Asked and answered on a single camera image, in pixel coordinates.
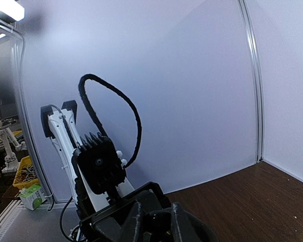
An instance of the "cardboard box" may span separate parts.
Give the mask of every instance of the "cardboard box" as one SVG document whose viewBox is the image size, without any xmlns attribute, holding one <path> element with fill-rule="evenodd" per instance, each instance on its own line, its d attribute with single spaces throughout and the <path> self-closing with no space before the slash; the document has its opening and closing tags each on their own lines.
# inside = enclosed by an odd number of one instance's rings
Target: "cardboard box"
<svg viewBox="0 0 303 242">
<path fill-rule="evenodd" d="M 34 210 L 46 201 L 44 191 L 38 184 L 32 185 L 30 188 L 20 190 L 19 197 L 23 205 L 30 210 Z"/>
</svg>

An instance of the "yellow bin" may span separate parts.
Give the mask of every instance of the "yellow bin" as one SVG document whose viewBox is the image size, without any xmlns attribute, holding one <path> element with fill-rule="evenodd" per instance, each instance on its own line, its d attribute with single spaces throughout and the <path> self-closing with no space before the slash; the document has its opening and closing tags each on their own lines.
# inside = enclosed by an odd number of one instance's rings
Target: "yellow bin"
<svg viewBox="0 0 303 242">
<path fill-rule="evenodd" d="M 17 174 L 22 170 L 22 167 L 24 165 L 32 165 L 32 161 L 30 159 L 30 156 L 26 156 L 24 158 L 21 159 L 20 164 L 19 164 L 19 168 L 17 170 L 16 176 Z M 31 180 L 30 182 L 27 183 L 18 183 L 17 179 L 15 177 L 14 179 L 14 183 L 12 184 L 14 187 L 18 188 L 19 190 L 23 189 L 23 188 L 29 188 L 34 184 L 39 184 L 39 180 L 38 178 Z"/>
</svg>

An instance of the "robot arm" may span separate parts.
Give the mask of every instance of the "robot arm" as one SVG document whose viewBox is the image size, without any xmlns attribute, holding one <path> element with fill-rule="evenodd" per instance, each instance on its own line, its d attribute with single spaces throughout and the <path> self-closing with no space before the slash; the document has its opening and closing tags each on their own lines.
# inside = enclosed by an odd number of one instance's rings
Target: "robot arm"
<svg viewBox="0 0 303 242">
<path fill-rule="evenodd" d="M 76 129 L 76 110 L 77 104 L 75 101 L 65 102 L 61 110 L 53 111 L 52 106 L 48 105 L 41 108 L 41 119 L 43 124 L 43 129 L 46 137 L 50 138 L 53 146 L 55 147 L 57 153 L 62 161 L 62 169 L 66 172 L 69 185 L 72 193 L 72 197 L 77 205 L 78 204 L 78 194 L 76 191 L 76 180 L 82 180 L 85 192 L 88 195 L 88 200 L 92 203 L 94 208 L 93 212 L 97 212 L 109 205 L 107 200 L 108 194 L 95 194 L 90 188 L 87 180 L 83 178 L 82 170 L 78 170 L 78 174 L 74 169 L 72 164 L 73 153 L 78 147 L 83 146 L 83 139 L 80 137 Z M 117 151 L 118 157 L 121 157 L 122 152 Z M 122 164 L 126 164 L 126 160 L 122 159 Z M 130 184 L 127 178 L 124 182 L 119 184 L 117 191 L 120 196 L 125 196 L 130 192 L 134 191 L 133 186 Z"/>
<path fill-rule="evenodd" d="M 11 125 L 6 125 L 0 128 L 0 138 L 4 144 L 7 155 L 5 156 L 6 167 L 2 170 L 3 173 L 9 173 L 17 171 L 19 163 L 16 154 L 12 152 L 10 142 L 16 147 L 16 151 L 21 150 L 22 145 L 18 143 L 14 134 L 11 132 Z"/>
<path fill-rule="evenodd" d="M 116 92 L 135 113 L 137 143 L 128 164 L 126 160 L 120 160 L 121 152 L 116 151 L 87 99 L 84 82 L 88 79 Z M 62 110 L 53 105 L 42 107 L 41 121 L 45 136 L 52 141 L 68 176 L 72 197 L 67 205 L 74 199 L 81 219 L 79 230 L 85 236 L 81 241 L 218 242 L 211 229 L 179 204 L 172 205 L 158 184 L 150 182 L 134 190 L 127 180 L 125 168 L 135 160 L 141 140 L 140 118 L 130 99 L 91 74 L 81 78 L 79 89 L 90 117 L 104 135 L 90 133 L 85 139 L 79 136 L 75 127 L 75 101 L 65 102 Z M 61 212 L 61 230 L 66 207 Z M 69 241 L 79 241 L 82 237 L 78 233 L 75 240 L 67 237 L 63 230 L 62 233 Z"/>
<path fill-rule="evenodd" d="M 19 144 L 19 142 L 17 141 L 15 135 L 12 133 L 12 131 L 10 130 L 10 128 L 8 127 L 5 130 L 6 130 L 9 142 L 15 146 L 16 151 L 27 150 L 26 142 L 25 141 L 22 141 Z"/>
</svg>

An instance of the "white backdrop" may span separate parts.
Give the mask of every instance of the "white backdrop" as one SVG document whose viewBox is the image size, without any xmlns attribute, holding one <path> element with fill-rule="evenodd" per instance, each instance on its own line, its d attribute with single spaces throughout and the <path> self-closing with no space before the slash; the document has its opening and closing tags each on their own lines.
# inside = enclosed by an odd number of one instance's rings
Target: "white backdrop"
<svg viewBox="0 0 303 242">
<path fill-rule="evenodd" d="M 262 66 L 264 159 L 303 181 L 303 0 L 247 4 Z"/>
<path fill-rule="evenodd" d="M 81 135 L 96 131 L 77 85 L 93 73 L 122 90 L 142 119 L 128 169 L 171 192 L 255 162 L 256 115 L 250 55 L 236 1 L 39 1 L 26 9 L 24 92 L 30 128 L 57 200 L 66 175 L 44 137 L 40 107 L 76 99 Z M 136 123 L 117 95 L 88 83 L 89 98 L 116 147 L 130 158 Z"/>
</svg>

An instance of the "dark wooden floor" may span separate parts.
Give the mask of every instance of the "dark wooden floor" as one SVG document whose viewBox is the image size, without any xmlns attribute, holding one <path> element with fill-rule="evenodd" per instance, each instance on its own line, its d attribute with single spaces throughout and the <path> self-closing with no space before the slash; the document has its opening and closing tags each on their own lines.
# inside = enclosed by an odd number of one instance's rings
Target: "dark wooden floor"
<svg viewBox="0 0 303 242">
<path fill-rule="evenodd" d="M 303 183 L 263 162 L 168 197 L 220 242 L 303 241 Z"/>
</svg>

